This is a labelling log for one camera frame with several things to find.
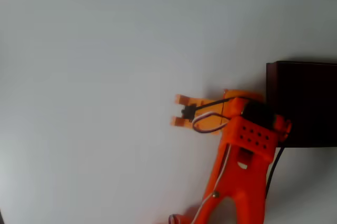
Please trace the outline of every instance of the orange 3d-printed part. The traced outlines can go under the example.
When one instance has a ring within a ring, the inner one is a hole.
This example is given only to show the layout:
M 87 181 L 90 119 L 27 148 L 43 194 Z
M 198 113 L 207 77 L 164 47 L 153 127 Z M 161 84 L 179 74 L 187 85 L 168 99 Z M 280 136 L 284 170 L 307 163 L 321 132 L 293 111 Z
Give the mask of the orange 3d-printed part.
M 288 136 L 291 124 L 282 116 L 271 113 L 261 103 L 263 98 L 260 95 L 237 90 L 225 92 L 224 98 L 232 97 L 235 98 L 198 111 L 200 114 L 216 111 L 229 121 L 222 130 L 217 157 L 199 211 L 194 219 L 171 215 L 170 224 L 206 224 L 212 211 L 225 197 L 235 202 L 238 224 L 263 224 L 267 169 L 273 161 L 278 141 Z M 182 105 L 200 106 L 202 102 L 212 102 L 181 95 L 177 98 L 177 103 Z M 209 119 L 200 122 L 200 127 L 214 127 L 222 120 L 226 119 Z M 173 119 L 173 125 L 192 127 L 190 121 L 177 117 Z

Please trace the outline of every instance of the dark brown box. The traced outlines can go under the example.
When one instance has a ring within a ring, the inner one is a hole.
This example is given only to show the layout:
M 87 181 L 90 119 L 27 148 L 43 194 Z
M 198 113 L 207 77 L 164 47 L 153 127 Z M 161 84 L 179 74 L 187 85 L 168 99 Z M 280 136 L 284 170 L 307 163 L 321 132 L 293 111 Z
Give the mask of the dark brown box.
M 267 103 L 293 123 L 280 146 L 337 147 L 337 64 L 278 61 L 266 70 Z

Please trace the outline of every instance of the black cable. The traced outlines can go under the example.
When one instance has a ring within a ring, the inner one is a hole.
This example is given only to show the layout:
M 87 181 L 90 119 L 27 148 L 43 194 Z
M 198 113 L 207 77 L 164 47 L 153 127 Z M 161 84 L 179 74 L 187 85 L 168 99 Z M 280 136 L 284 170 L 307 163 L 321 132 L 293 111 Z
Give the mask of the black cable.
M 281 149 L 279 150 L 279 153 L 277 154 L 277 156 L 275 158 L 272 169 L 270 170 L 267 185 L 266 185 L 266 188 L 265 188 L 265 197 L 266 198 L 267 198 L 267 194 L 268 194 L 268 191 L 269 191 L 270 183 L 272 181 L 272 177 L 273 177 L 273 174 L 274 174 L 275 167 L 276 167 L 277 162 L 279 161 L 283 151 L 284 151 L 284 147 L 281 147 Z
M 202 106 L 198 106 L 195 108 L 195 110 L 199 110 L 199 109 L 203 109 L 205 107 L 211 107 L 211 106 L 214 106 L 214 105 L 217 105 L 217 104 L 221 104 L 221 103 L 225 103 L 225 102 L 228 102 L 232 99 L 235 99 L 235 98 L 242 98 L 242 99 L 247 99 L 247 100 L 250 100 L 250 101 L 256 101 L 255 99 L 251 99 L 251 98 L 247 98 L 247 97 L 241 97 L 241 96 L 235 96 L 235 97 L 230 97 L 230 98 L 227 98 L 227 99 L 220 99 L 220 100 L 217 100 L 217 101 L 214 101 L 214 102 L 211 102 L 211 103 L 207 103 L 205 105 L 202 105 Z

